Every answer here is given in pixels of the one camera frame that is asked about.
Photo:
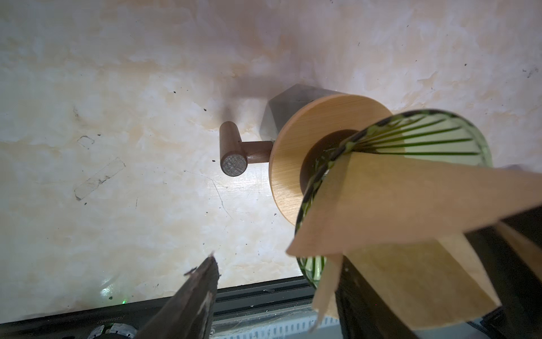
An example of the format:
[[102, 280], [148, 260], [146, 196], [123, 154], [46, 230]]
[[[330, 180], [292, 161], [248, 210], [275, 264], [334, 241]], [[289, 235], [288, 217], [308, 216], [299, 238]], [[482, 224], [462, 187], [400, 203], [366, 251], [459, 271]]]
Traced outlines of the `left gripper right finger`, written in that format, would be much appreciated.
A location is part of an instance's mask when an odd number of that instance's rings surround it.
[[[499, 296], [513, 338], [541, 337], [541, 208], [467, 233]], [[415, 338], [348, 258], [335, 293], [344, 338]]]

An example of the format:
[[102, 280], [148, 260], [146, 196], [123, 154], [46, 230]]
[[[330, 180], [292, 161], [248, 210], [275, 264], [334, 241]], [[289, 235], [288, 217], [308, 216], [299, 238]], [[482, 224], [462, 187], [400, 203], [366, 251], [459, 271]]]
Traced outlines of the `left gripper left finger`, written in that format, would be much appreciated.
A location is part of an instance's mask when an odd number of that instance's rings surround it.
[[209, 338], [219, 277], [217, 261], [210, 255], [135, 337]]

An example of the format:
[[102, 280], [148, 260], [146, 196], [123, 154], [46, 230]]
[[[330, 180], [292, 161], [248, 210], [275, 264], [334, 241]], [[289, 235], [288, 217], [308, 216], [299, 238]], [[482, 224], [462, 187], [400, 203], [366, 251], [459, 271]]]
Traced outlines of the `brown paper coffee filter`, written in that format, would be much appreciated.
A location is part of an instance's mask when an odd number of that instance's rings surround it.
[[313, 309], [337, 315], [348, 258], [413, 332], [477, 319], [501, 300], [467, 233], [541, 208], [541, 175], [349, 153], [337, 160], [287, 249], [324, 258]]

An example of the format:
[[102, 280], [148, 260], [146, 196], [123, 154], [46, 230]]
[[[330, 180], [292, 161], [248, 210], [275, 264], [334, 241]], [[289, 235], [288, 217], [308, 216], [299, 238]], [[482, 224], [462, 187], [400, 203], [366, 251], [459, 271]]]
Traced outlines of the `green glass dripper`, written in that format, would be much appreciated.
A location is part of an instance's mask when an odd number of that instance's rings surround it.
[[351, 152], [398, 155], [418, 160], [492, 168], [489, 145], [468, 119], [443, 110], [412, 110], [392, 115], [355, 131], [338, 145], [326, 146], [316, 158], [296, 218], [299, 230], [320, 185], [343, 155]]

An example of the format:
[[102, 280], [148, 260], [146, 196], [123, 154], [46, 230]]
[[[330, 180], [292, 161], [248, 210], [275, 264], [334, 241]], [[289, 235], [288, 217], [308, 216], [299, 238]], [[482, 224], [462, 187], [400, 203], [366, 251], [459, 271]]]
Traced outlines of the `wooden ring holder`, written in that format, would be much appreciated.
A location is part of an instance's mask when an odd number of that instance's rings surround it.
[[314, 145], [332, 133], [361, 131], [390, 116], [377, 100], [347, 94], [319, 98], [293, 115], [274, 142], [269, 162], [272, 196], [289, 223], [296, 223], [303, 199], [301, 169]]

